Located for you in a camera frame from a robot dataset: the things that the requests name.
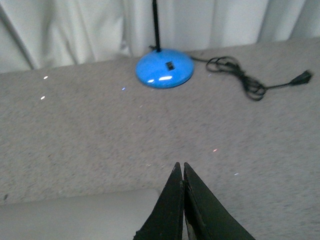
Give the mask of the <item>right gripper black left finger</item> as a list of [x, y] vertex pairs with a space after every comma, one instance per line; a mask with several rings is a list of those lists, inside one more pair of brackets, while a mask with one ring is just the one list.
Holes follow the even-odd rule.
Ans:
[[168, 180], [135, 240], [181, 240], [183, 235], [185, 183], [176, 162]]

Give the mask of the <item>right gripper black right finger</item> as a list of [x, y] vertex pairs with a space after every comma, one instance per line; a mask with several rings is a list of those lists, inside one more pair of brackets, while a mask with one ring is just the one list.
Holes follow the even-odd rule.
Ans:
[[190, 240], [253, 240], [193, 168], [184, 163], [184, 216]]

